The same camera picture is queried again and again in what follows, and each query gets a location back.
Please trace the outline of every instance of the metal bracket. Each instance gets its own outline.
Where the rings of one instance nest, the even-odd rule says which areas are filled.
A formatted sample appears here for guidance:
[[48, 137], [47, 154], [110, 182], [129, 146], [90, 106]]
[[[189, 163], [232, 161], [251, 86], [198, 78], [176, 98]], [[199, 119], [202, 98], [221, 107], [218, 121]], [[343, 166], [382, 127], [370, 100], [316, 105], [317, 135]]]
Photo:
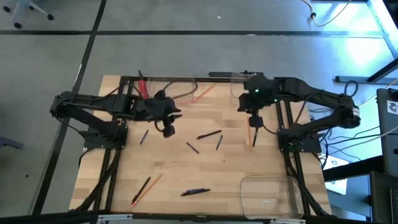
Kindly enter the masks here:
[[207, 216], [206, 215], [197, 215], [197, 223], [206, 223], [207, 222]]
[[132, 214], [98, 215], [98, 221], [127, 220], [132, 219]]
[[283, 135], [278, 134], [280, 149], [283, 152], [321, 152], [322, 149], [319, 145], [319, 140], [307, 136], [301, 141], [289, 142]]
[[275, 223], [275, 224], [303, 224], [303, 223], [305, 223], [305, 220], [283, 218], [283, 219], [271, 220], [270, 223]]
[[117, 133], [115, 135], [118, 136], [117, 141], [111, 141], [107, 138], [104, 138], [97, 129], [88, 127], [88, 131], [85, 133], [86, 141], [84, 143], [84, 147], [88, 149], [123, 149], [126, 145], [128, 127], [126, 125], [119, 125], [117, 129]]

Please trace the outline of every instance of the white cable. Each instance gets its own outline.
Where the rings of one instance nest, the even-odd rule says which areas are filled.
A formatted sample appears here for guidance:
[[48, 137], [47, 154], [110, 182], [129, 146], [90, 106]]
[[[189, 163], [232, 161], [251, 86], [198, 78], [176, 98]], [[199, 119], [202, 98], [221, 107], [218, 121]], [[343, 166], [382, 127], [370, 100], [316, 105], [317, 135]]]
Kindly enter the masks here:
[[364, 141], [364, 142], [360, 142], [360, 143], [353, 144], [352, 146], [344, 147], [344, 148], [342, 148], [342, 149], [340, 149], [340, 150], [345, 150], [345, 149], [348, 149], [348, 148], [351, 148], [351, 147], [354, 147], [354, 146], [358, 146], [358, 145], [360, 145], [360, 144], [364, 144], [364, 143], [367, 143], [367, 142], [376, 140], [376, 139], [378, 139], [378, 138], [381, 138], [381, 137], [384, 137], [384, 136], [390, 134], [391, 132], [395, 131], [396, 129], [398, 129], [398, 126], [394, 127], [394, 128], [391, 129], [390, 131], [388, 131], [388, 132], [386, 132], [386, 133], [384, 133], [384, 134], [382, 134], [382, 135], [379, 135], [379, 136], [377, 136], [377, 137], [375, 137], [375, 138], [369, 139], [369, 140]]
[[[398, 78], [397, 79], [395, 79], [392, 83], [390, 83], [390, 84], [388, 84], [386, 87], [384, 87], [385, 89], [386, 88], [389, 88], [390, 86], [392, 86], [394, 83], [396, 83], [398, 81]], [[361, 107], [361, 106], [363, 106], [363, 105], [365, 105], [366, 103], [369, 103], [370, 101], [371, 101], [371, 99], [373, 99], [373, 98], [375, 98], [377, 96], [377, 94], [376, 95], [374, 95], [374, 96], [372, 96], [372, 97], [370, 97], [370, 99], [368, 99], [368, 100], [366, 100], [364, 103], [361, 103], [360, 105], [358, 105], [358, 107]]]
[[[313, 7], [311, 6], [311, 4], [310, 4], [309, 2], [307, 2], [306, 0], [301, 0], [301, 1], [303, 1], [305, 4], [307, 4], [307, 5], [309, 6], [309, 8], [311, 9], [311, 14], [313, 14]], [[347, 2], [346, 6], [344, 6], [344, 8], [343, 8], [334, 18], [332, 18], [331, 20], [329, 20], [329, 21], [326, 22], [325, 24], [318, 25], [317, 22], [315, 21], [315, 16], [311, 16], [311, 18], [312, 18], [312, 20], [313, 20], [313, 23], [314, 23], [317, 27], [323, 27], [323, 26], [325, 26], [325, 25], [331, 23], [332, 21], [334, 21], [334, 20], [338, 17], [338, 15], [340, 15], [340, 14], [344, 11], [344, 9], [346, 9], [346, 7], [350, 4], [350, 2], [351, 2], [351, 0], [349, 0], [349, 1]]]

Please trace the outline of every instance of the sticker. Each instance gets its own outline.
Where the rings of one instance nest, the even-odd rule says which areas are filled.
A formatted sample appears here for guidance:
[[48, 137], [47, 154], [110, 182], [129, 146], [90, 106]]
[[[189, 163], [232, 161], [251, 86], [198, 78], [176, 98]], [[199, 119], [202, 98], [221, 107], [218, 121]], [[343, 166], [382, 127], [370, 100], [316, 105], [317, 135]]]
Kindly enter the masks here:
[[398, 109], [397, 102], [387, 100], [387, 112], [388, 113], [398, 114], [397, 109]]
[[359, 108], [353, 108], [353, 114], [357, 117], [361, 117], [361, 113], [359, 112]]

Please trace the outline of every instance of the clear plastic container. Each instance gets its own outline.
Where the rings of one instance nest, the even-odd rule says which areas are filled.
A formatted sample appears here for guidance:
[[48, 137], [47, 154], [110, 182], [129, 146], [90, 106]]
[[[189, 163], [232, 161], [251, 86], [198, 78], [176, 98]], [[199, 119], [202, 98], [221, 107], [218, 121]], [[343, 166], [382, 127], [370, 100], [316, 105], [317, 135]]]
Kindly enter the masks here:
[[173, 98], [176, 104], [191, 103], [197, 88], [195, 77], [148, 77], [146, 85], [149, 97], [164, 89], [166, 96]]
[[245, 177], [240, 199], [243, 214], [257, 218], [301, 218], [303, 203], [293, 177]]
[[243, 82], [248, 80], [253, 75], [245, 75], [239, 72], [233, 72], [231, 75], [231, 104], [234, 106], [239, 106], [239, 96], [242, 93], [247, 92], [243, 88]]

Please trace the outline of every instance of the orange pencil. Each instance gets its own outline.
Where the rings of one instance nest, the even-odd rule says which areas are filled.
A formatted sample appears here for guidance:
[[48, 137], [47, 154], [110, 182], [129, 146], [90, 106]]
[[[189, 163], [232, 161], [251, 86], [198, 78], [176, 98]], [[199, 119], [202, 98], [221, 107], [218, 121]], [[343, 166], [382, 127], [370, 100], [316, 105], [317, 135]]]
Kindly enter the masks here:
[[249, 124], [249, 117], [248, 117], [248, 133], [249, 133], [249, 149], [251, 152], [252, 146], [251, 146], [251, 130], [250, 130], [250, 124]]
[[199, 95], [198, 97], [196, 97], [194, 100], [192, 100], [192, 103], [196, 102], [196, 100], [199, 100], [199, 98], [201, 98], [204, 94], [206, 94], [208, 91], [210, 91], [217, 83], [215, 83], [214, 85], [212, 85], [211, 87], [209, 87], [207, 90], [205, 90], [203, 93], [201, 93], [201, 95]]
[[141, 200], [141, 198], [150, 190], [150, 188], [162, 177], [163, 173], [148, 187], [148, 189], [139, 197], [132, 206], [135, 207], [137, 203]]

